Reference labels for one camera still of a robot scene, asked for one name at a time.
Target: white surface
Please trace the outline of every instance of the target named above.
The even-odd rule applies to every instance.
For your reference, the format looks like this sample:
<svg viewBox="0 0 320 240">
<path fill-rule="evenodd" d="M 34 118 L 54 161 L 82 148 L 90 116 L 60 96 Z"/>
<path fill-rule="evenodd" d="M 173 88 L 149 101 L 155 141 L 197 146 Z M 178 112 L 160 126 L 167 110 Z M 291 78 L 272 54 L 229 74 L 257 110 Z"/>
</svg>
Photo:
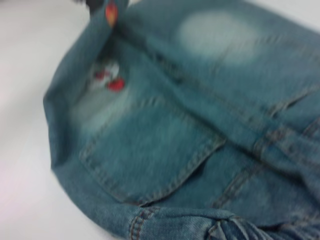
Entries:
<svg viewBox="0 0 320 240">
<path fill-rule="evenodd" d="M 320 31 L 319 0 L 252 0 Z M 42 98 L 89 20 L 70 0 L 0 0 L 0 240 L 108 240 L 50 171 Z"/>
</svg>

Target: denim fabric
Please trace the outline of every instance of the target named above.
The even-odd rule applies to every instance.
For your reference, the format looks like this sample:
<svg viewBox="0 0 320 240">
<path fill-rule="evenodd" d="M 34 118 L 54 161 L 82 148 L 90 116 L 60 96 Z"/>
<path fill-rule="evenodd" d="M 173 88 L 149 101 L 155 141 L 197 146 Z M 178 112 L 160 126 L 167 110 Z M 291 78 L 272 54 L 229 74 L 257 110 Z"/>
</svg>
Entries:
<svg viewBox="0 0 320 240">
<path fill-rule="evenodd" d="M 320 239 L 320 37 L 238 0 L 114 3 L 44 97 L 71 200 L 121 239 Z M 122 85 L 89 90 L 106 59 Z"/>
</svg>

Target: white table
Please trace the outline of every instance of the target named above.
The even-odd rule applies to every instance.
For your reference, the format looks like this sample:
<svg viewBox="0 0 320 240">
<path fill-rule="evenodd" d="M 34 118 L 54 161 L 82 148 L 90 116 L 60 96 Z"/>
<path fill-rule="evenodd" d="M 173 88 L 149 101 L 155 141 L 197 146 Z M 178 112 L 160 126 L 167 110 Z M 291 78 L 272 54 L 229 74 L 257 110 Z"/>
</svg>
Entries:
<svg viewBox="0 0 320 240">
<path fill-rule="evenodd" d="M 251 0 L 320 32 L 319 0 Z M 0 0 L 0 240 L 112 239 L 50 171 L 42 98 L 89 20 L 70 0 Z"/>
</svg>

